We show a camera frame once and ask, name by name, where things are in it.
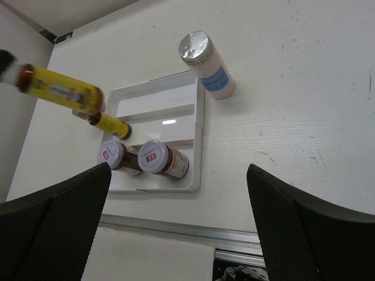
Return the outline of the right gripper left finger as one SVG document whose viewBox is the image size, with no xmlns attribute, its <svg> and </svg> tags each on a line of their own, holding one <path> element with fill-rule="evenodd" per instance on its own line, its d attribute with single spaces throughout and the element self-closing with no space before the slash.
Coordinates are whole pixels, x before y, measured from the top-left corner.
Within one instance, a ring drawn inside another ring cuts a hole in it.
<svg viewBox="0 0 375 281">
<path fill-rule="evenodd" d="M 81 280 L 110 182 L 102 163 L 1 203 L 1 280 Z"/>
</svg>

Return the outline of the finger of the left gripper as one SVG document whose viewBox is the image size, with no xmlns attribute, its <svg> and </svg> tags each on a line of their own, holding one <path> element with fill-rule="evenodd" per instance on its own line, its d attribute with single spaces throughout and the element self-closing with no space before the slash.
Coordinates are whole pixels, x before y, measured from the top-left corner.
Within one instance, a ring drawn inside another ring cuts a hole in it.
<svg viewBox="0 0 375 281">
<path fill-rule="evenodd" d="M 1 79 L 4 79 L 5 74 L 9 72 L 9 70 L 15 64 L 16 61 L 17 58 L 11 52 L 4 49 L 0 50 Z"/>
</svg>

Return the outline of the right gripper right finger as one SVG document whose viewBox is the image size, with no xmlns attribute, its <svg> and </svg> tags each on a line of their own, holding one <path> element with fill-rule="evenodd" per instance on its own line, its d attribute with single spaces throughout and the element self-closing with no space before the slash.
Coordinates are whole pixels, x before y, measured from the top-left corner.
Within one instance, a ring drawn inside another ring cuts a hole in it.
<svg viewBox="0 0 375 281">
<path fill-rule="evenodd" d="M 269 280 L 374 280 L 374 216 L 251 164 L 247 186 Z"/>
</svg>

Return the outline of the small yellow bottle front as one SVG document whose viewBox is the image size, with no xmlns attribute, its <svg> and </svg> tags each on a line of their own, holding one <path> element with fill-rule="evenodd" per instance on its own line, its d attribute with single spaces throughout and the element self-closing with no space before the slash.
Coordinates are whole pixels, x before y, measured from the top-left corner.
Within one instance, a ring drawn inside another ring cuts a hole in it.
<svg viewBox="0 0 375 281">
<path fill-rule="evenodd" d="M 31 97 L 81 112 L 97 112 L 104 104 L 98 87 L 33 64 L 8 67 L 1 74 L 1 82 Z"/>
</svg>

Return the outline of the small yellow bottle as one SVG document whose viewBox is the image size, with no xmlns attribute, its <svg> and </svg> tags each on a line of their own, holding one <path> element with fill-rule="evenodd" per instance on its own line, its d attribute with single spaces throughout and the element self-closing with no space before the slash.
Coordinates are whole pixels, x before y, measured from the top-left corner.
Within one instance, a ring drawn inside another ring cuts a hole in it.
<svg viewBox="0 0 375 281">
<path fill-rule="evenodd" d="M 8 67 L 1 74 L 1 82 L 31 97 L 81 112 L 97 112 L 104 104 L 98 87 L 33 64 Z"/>
<path fill-rule="evenodd" d="M 91 126 L 115 136 L 120 140 L 126 140 L 131 136 L 132 128 L 128 123 L 101 111 L 89 114 L 73 109 L 72 114 L 87 121 Z"/>
</svg>

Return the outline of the spice jar white lid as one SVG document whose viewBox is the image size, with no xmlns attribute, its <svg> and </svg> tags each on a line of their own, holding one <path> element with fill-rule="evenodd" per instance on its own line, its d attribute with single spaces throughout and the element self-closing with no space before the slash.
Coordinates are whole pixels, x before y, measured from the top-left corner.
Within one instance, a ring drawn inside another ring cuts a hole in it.
<svg viewBox="0 0 375 281">
<path fill-rule="evenodd" d="M 138 165 L 143 172 L 182 178 L 188 171 L 188 157 L 158 140 L 149 140 L 138 152 Z"/>
<path fill-rule="evenodd" d="M 111 170 L 132 176 L 142 172 L 138 164 L 138 150 L 115 140 L 102 143 L 97 152 L 97 163 L 107 163 Z"/>
</svg>

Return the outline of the tall jar blue label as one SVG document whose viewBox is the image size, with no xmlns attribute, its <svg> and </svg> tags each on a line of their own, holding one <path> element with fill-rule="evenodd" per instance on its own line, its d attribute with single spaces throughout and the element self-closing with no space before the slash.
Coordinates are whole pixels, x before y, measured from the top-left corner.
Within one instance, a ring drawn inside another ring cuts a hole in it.
<svg viewBox="0 0 375 281">
<path fill-rule="evenodd" d="M 206 32 L 197 30 L 186 35 L 178 53 L 214 99 L 223 100 L 232 95 L 236 83 Z"/>
</svg>

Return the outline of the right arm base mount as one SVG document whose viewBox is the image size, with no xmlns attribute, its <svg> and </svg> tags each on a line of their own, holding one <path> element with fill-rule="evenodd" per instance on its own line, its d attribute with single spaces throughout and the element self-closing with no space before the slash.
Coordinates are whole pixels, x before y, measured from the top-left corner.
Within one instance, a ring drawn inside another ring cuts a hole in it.
<svg viewBox="0 0 375 281">
<path fill-rule="evenodd" d="M 262 256 L 216 250 L 212 280 L 269 280 Z"/>
</svg>

